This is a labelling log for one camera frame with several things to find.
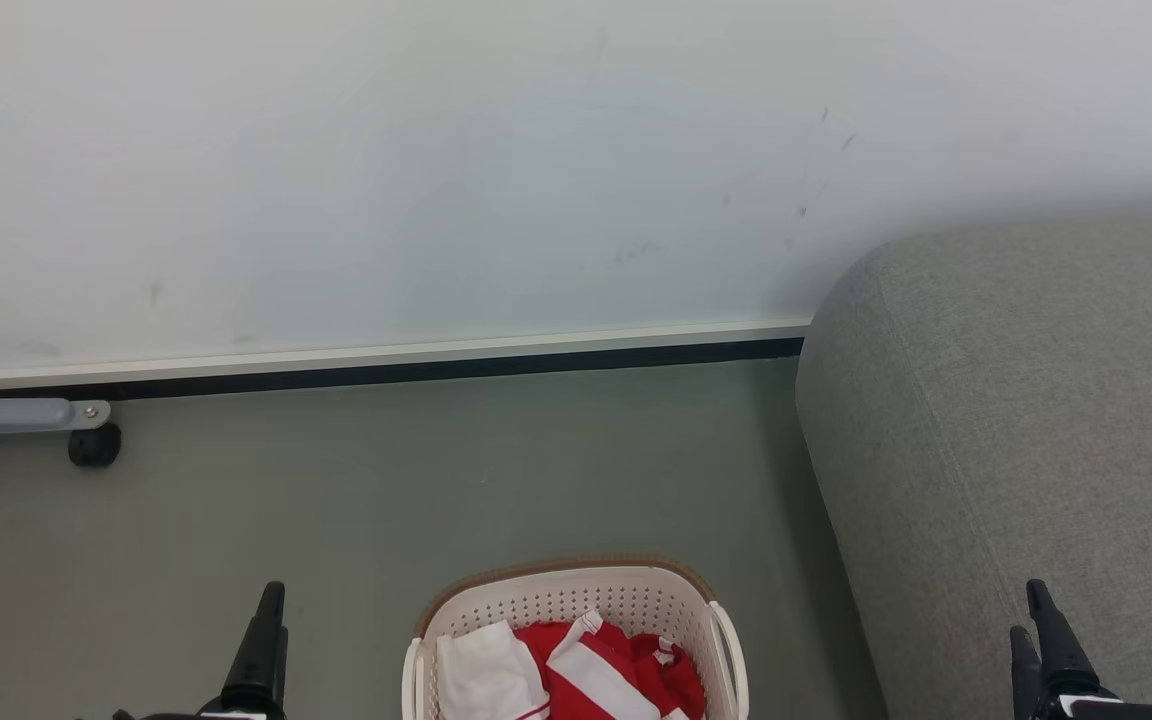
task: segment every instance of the metal furniture leg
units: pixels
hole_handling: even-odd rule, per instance
[[[70,402],[62,397],[0,400],[0,434],[74,430],[69,457],[77,465],[108,465],[122,446],[122,433],[109,423],[109,402]]]

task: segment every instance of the black baseboard strip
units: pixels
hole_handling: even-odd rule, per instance
[[[79,386],[0,389],[0,397],[67,397],[67,400],[145,400],[145,397],[185,397],[229,395],[236,392],[302,389],[313,387],[365,386],[384,382],[445,381],[453,378],[488,378],[561,373],[567,370],[609,370],[652,367],[694,363],[757,361],[790,357],[803,350],[803,338],[751,340],[669,347],[636,347],[628,350],[596,350],[558,355],[488,357],[488,359],[446,359],[440,363],[335,367],[329,370],[289,370],[283,373],[172,378],[164,381],[97,382]]]

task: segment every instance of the basket handle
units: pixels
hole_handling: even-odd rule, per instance
[[[749,675],[745,674],[745,653],[741,652],[740,635],[736,635],[736,626],[727,616],[722,605],[718,600],[708,601],[708,606],[714,609],[714,617],[718,617],[718,629],[723,636],[723,644],[727,646],[727,655],[732,659],[732,683],[736,687],[736,720],[749,718]]]
[[[416,720],[416,653],[420,651],[420,638],[412,638],[403,659],[403,720]]]

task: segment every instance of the red cloth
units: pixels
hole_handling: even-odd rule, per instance
[[[659,635],[627,638],[589,612],[575,623],[516,630],[550,692],[552,720],[702,720],[705,694],[691,659]]]

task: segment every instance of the basket rim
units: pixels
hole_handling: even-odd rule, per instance
[[[700,593],[700,598],[705,602],[713,602],[717,600],[714,597],[713,589],[710,589],[708,583],[700,577],[696,570],[687,568],[685,564],[669,560],[668,558],[660,558],[658,555],[585,555],[581,558],[571,558],[567,560],[547,560],[543,562],[526,562],[526,564],[511,564],[508,568],[500,568],[497,570],[487,570],[486,573],[479,573],[476,575],[470,575],[470,577],[457,579],[444,591],[434,596],[434,600],[430,601],[429,606],[425,606],[425,611],[420,614],[420,620],[416,623],[416,638],[424,639],[425,632],[429,632],[430,623],[433,623],[434,615],[447,605],[447,601],[452,600],[453,597],[468,591],[468,589],[480,588],[482,585],[499,583],[502,579],[515,579],[525,577],[525,575],[540,575],[545,573],[558,573],[562,570],[588,570],[591,568],[657,568],[660,570],[667,570],[687,579],[692,588],[696,588],[696,592]]]

